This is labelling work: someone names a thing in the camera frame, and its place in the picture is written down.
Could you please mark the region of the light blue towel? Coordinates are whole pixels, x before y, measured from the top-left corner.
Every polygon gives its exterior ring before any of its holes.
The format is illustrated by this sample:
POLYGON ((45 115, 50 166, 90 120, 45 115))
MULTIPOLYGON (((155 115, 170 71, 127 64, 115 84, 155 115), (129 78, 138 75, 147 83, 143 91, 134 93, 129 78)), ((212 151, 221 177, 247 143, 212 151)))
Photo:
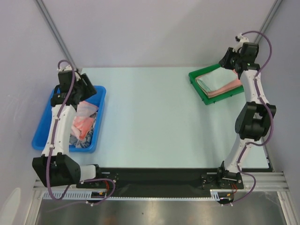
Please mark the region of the light blue towel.
POLYGON ((222 67, 195 78, 196 83, 206 91, 215 91, 238 79, 234 70, 222 67))

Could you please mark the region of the pale pink towel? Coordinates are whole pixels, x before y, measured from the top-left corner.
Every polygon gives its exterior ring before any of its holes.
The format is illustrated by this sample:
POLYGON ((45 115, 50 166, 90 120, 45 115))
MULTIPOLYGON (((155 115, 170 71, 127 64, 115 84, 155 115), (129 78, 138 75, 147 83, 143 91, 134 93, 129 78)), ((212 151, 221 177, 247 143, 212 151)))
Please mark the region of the pale pink towel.
POLYGON ((87 101, 82 101, 77 106, 77 112, 73 119, 71 126, 71 135, 75 136, 78 140, 83 141, 90 131, 94 121, 92 117, 98 111, 98 107, 87 101))

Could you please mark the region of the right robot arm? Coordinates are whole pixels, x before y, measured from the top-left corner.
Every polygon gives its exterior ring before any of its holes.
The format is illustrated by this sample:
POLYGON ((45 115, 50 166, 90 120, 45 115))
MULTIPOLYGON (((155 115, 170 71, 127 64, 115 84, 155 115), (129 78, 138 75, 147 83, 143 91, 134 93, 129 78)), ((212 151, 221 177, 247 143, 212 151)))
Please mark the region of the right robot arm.
POLYGON ((233 181, 241 179, 241 165, 247 151, 253 145, 260 146, 259 140, 272 134, 277 109, 264 94, 261 68, 255 62, 258 52, 258 44, 243 42, 235 48, 229 48, 219 62, 221 67, 237 73, 246 98, 235 122, 236 140, 230 154, 217 171, 216 184, 220 188, 227 188, 233 181))

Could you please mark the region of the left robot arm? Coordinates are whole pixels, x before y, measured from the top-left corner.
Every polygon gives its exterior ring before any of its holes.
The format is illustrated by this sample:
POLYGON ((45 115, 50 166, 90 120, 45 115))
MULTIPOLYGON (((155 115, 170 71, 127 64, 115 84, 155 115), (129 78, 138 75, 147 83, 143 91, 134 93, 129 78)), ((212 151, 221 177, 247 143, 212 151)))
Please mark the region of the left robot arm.
POLYGON ((103 175, 97 172, 97 165, 80 166, 69 155, 69 138, 77 107, 97 91, 86 74, 61 71, 58 79, 59 85, 50 100, 52 117, 49 135, 42 155, 33 158, 32 167, 47 188, 83 181, 97 188, 103 183, 103 175))

